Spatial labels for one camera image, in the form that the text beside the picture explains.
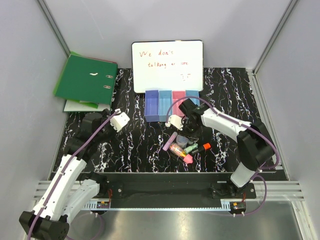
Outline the clear round clip jar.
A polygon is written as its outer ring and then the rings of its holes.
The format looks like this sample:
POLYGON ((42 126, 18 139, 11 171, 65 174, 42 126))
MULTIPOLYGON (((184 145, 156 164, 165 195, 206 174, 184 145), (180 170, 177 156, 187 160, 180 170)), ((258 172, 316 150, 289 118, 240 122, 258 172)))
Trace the clear round clip jar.
POLYGON ((189 139, 185 136, 177 135, 175 142, 177 143, 178 146, 184 149, 187 146, 189 139))

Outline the blue plastic end bin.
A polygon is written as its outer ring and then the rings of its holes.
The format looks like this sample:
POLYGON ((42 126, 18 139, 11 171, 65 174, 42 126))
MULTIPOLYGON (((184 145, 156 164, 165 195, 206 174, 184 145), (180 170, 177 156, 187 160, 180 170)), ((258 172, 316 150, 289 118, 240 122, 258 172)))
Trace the blue plastic end bin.
POLYGON ((186 90, 185 96, 190 97, 190 99, 195 105, 200 105, 199 92, 197 90, 186 90))

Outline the pink cartoon crayon tube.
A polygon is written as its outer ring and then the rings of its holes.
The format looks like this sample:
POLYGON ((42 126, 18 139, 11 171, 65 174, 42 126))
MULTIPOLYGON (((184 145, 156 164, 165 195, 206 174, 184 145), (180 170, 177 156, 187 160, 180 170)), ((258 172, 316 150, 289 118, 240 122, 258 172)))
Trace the pink cartoon crayon tube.
POLYGON ((169 146, 169 150, 176 155, 177 157, 179 157, 181 160, 183 160, 184 163, 186 164, 192 164, 193 163, 193 157, 186 153, 177 143, 172 143, 169 146))

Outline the lilac eraser stick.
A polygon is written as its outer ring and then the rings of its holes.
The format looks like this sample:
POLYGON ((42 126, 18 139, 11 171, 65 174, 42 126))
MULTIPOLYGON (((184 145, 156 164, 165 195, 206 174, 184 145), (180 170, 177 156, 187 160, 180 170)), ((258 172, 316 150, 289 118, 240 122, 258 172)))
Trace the lilac eraser stick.
POLYGON ((167 140, 167 142, 163 145, 162 149, 164 151, 167 151, 169 149, 170 145, 175 141, 177 136, 178 136, 178 133, 177 132, 173 132, 172 135, 167 140))

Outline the light blue plastic bin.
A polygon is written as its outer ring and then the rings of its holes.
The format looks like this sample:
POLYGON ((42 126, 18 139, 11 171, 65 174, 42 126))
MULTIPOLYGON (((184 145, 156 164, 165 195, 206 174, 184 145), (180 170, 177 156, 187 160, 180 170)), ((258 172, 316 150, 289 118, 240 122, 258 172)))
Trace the light blue plastic bin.
POLYGON ((158 116, 159 122, 166 122, 167 112, 170 108, 172 100, 171 90, 160 90, 158 93, 158 116))

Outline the purple plastic bin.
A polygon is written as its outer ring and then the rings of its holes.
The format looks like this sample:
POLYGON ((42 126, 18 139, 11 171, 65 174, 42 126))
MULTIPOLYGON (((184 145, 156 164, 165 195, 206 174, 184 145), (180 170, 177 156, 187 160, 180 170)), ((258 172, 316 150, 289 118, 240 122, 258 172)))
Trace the purple plastic bin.
POLYGON ((144 116, 147 122, 159 121, 159 91, 146 90, 145 91, 145 104, 144 116))

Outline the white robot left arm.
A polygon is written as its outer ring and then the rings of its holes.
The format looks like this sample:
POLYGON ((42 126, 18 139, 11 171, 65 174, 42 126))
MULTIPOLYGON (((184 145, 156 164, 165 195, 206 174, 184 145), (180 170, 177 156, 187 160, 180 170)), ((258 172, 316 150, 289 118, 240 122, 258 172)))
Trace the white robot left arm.
POLYGON ((70 225, 92 198, 112 195, 106 176, 90 172, 71 193, 78 176, 102 140, 110 141, 126 126, 129 117, 120 109, 90 112, 66 146, 60 165, 45 193, 32 211, 23 211, 19 223, 27 239, 64 240, 70 225))

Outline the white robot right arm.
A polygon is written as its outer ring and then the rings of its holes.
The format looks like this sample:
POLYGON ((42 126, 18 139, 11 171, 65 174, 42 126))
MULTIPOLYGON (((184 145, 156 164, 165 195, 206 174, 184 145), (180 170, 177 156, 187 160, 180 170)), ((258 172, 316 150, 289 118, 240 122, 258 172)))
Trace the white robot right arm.
POLYGON ((184 100, 179 109, 186 116, 183 130, 196 133, 202 127, 217 130, 237 144, 240 163, 230 176, 228 195, 239 198, 245 192, 245 185, 258 174, 258 170, 273 156, 278 156, 273 140, 261 121, 251 123, 231 117, 206 103, 196 105, 191 99, 184 100))

